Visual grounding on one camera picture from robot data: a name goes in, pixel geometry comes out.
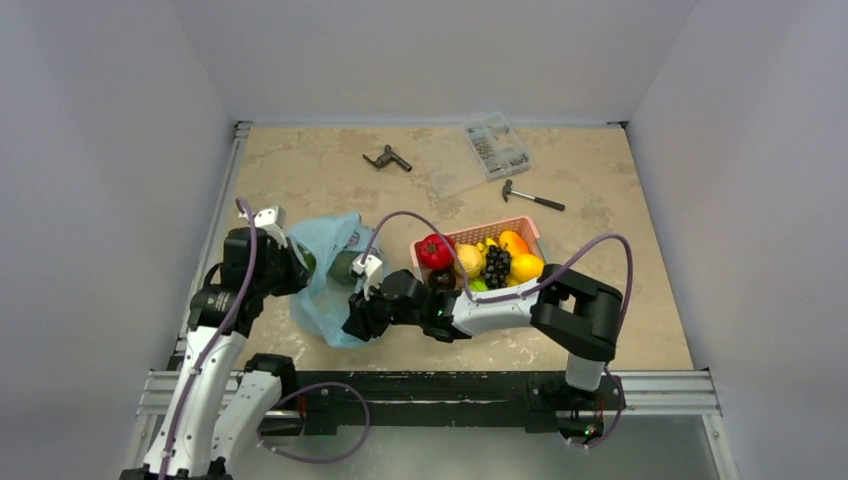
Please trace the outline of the light blue plastic bag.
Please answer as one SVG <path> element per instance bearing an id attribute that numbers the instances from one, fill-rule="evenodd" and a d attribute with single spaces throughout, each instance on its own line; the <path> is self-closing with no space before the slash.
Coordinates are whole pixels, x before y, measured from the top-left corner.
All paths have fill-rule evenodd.
<path id="1" fill-rule="evenodd" d="M 317 267 L 305 289 L 289 303 L 291 318 L 303 330 L 320 336 L 334 348 L 357 348 L 367 344 L 342 330 L 348 318 L 348 299 L 360 285 L 342 286 L 327 276 L 331 262 L 343 250 L 365 252 L 373 229 L 357 212 L 303 220 L 287 231 L 297 247 L 303 245 L 316 258 Z"/>

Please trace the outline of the red apple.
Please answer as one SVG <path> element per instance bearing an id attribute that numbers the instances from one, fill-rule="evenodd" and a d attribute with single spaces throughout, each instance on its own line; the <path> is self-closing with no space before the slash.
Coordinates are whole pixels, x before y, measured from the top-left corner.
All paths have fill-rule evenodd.
<path id="1" fill-rule="evenodd" d="M 430 270 L 444 270 L 452 268 L 454 256 L 451 249 L 456 250 L 453 239 L 447 237 L 443 240 L 438 234 L 433 233 L 422 239 L 414 248 L 419 265 Z"/>

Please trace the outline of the yellow lemon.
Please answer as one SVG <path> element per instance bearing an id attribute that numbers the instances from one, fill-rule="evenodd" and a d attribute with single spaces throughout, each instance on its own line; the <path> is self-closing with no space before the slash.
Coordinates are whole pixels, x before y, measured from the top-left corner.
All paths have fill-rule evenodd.
<path id="1" fill-rule="evenodd" d="M 545 263 L 537 256 L 525 253 L 514 256 L 510 262 L 509 276 L 518 283 L 525 283 L 539 277 Z"/>

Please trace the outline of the dark green round fruit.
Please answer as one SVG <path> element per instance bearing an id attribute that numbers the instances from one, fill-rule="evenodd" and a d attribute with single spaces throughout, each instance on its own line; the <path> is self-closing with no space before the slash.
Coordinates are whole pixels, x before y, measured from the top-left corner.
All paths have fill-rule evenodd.
<path id="1" fill-rule="evenodd" d="M 303 259 L 304 265 L 308 269 L 309 273 L 313 275 L 317 267 L 317 261 L 315 256 L 303 245 L 298 245 L 297 248 L 300 253 L 300 256 Z"/>

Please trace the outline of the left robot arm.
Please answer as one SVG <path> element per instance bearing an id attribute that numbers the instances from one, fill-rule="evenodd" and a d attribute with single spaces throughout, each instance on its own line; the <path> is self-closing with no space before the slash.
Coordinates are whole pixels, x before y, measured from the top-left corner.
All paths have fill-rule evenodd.
<path id="1" fill-rule="evenodd" d="M 190 302 L 183 366 L 162 425 L 140 466 L 124 479 L 229 479 L 265 414 L 297 399 L 291 358 L 256 354 L 230 401 L 234 364 L 268 296 L 302 290 L 309 271 L 281 227 L 231 230 L 224 259 Z"/>

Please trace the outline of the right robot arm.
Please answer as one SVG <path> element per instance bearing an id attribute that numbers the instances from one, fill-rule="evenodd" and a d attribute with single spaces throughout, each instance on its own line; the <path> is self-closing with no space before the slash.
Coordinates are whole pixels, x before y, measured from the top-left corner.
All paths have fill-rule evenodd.
<path id="1" fill-rule="evenodd" d="M 557 264 L 545 266 L 538 279 L 475 298 L 432 289 L 400 270 L 350 296 L 342 329 L 368 341 L 391 325 L 413 325 L 451 343 L 533 327 L 567 351 L 561 392 L 569 404 L 584 407 L 599 396 L 605 368 L 615 358 L 626 299 L 618 289 Z"/>

